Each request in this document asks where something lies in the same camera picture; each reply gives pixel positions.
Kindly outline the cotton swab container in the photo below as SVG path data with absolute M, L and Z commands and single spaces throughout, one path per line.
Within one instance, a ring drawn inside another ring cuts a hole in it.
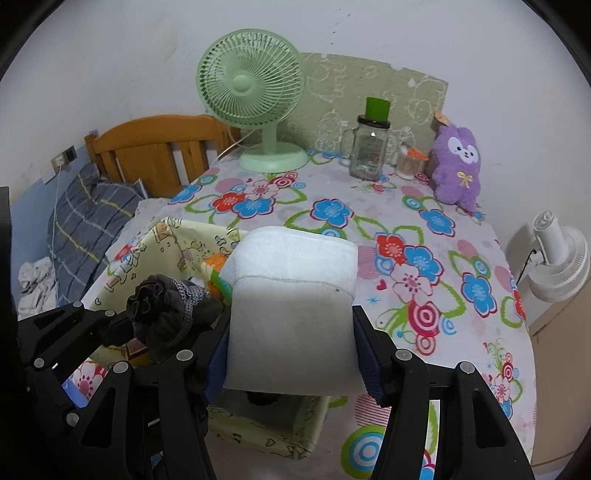
M 401 178 L 413 180 L 417 174 L 424 172 L 428 161 L 426 154 L 403 144 L 396 163 L 396 173 Z

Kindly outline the crumpled white cloth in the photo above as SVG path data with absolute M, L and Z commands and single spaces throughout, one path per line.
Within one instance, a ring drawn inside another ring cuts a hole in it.
M 19 321 L 57 306 L 58 284 L 49 257 L 23 263 L 18 272 L 18 283 L 21 288 L 17 305 Z

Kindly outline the green patterned wall board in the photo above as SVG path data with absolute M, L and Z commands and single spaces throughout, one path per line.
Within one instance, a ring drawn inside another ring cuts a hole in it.
M 427 153 L 435 139 L 434 114 L 449 83 L 426 73 L 363 58 L 304 53 L 304 96 L 277 127 L 277 138 L 315 151 L 339 153 L 342 133 L 356 127 L 369 97 L 390 102 L 386 161 L 406 144 Z

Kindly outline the yellow cartoon storage box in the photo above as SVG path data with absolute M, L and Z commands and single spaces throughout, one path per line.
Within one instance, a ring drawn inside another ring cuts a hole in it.
M 153 274 L 204 285 L 201 263 L 215 253 L 228 257 L 246 232 L 166 217 L 131 241 L 121 259 L 101 273 L 82 298 L 90 310 L 125 309 L 135 287 Z M 283 396 L 270 406 L 247 402 L 245 392 L 223 390 L 211 400 L 208 427 L 214 436 L 246 448 L 301 460 L 321 435 L 328 397 Z

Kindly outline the floral tablecloth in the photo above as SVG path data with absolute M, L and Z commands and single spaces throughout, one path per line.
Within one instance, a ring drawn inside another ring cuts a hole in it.
M 532 344 L 513 274 L 480 211 L 442 205 L 427 180 L 405 181 L 389 167 L 378 182 L 353 178 L 334 154 L 311 151 L 303 168 L 280 174 L 226 159 L 142 222 L 139 235 L 122 237 L 128 243 L 113 262 L 166 217 L 245 232 L 283 226 L 358 244 L 355 304 L 428 363 L 473 362 L 531 459 Z M 389 414 L 366 394 L 332 397 L 315 450 L 301 460 L 212 433 L 207 447 L 218 479 L 368 479 Z

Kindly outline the green cup on jar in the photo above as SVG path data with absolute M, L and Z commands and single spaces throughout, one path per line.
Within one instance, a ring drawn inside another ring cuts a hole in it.
M 367 97 L 365 118 L 374 122 L 388 122 L 391 102 L 377 97 Z

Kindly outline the wall power socket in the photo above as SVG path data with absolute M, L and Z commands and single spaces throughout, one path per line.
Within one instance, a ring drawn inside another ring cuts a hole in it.
M 71 162 L 77 158 L 76 149 L 74 146 L 68 147 L 56 157 L 51 160 L 51 165 L 56 174 L 66 168 Z

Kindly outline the glass mason jar mug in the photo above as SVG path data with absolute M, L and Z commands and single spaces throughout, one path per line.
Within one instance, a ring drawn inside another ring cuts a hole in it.
M 377 182 L 380 179 L 390 139 L 389 121 L 370 120 L 359 115 L 356 127 L 342 132 L 342 162 L 349 168 L 349 175 Z

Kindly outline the wooden bed headboard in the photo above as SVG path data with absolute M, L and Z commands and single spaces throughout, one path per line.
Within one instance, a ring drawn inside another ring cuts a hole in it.
M 101 135 L 90 133 L 85 145 L 90 161 L 109 180 L 128 184 L 139 180 L 149 194 L 171 198 L 182 188 L 174 147 L 192 182 L 208 169 L 208 145 L 221 154 L 240 137 L 238 128 L 209 115 L 156 115 L 119 124 Z

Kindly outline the purple plush bunny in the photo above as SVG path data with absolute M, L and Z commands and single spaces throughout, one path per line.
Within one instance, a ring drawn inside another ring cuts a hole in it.
M 428 175 L 435 198 L 475 212 L 481 192 L 481 155 L 472 131 L 453 123 L 441 124 L 430 153 Z

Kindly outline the green desk fan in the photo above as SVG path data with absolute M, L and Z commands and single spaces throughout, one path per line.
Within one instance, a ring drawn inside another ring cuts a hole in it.
M 308 163 L 304 149 L 276 134 L 300 104 L 304 87 L 301 53 L 287 39 L 261 29 L 217 39 L 197 68 L 197 90 L 211 114 L 228 126 L 262 134 L 239 158 L 243 169 L 257 173 L 283 173 Z

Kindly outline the grey plaid pillow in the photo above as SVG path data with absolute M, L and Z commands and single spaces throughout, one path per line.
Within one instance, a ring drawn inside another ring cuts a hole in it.
M 106 252 L 142 199 L 138 187 L 108 180 L 93 163 L 76 174 L 48 224 L 59 305 L 81 300 L 109 265 Z

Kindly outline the white foam cushion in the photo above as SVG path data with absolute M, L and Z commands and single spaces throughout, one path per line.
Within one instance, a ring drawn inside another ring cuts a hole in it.
M 339 396 L 363 393 L 353 336 L 358 247 L 267 226 L 221 269 L 231 288 L 225 388 Z

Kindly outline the white standing fan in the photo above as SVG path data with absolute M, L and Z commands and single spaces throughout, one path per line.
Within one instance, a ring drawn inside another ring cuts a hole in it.
M 526 278 L 531 293 L 546 303 L 559 303 L 575 296 L 590 272 L 590 248 L 584 234 L 561 226 L 550 210 L 532 222 L 536 245 L 531 249 L 515 285 Z

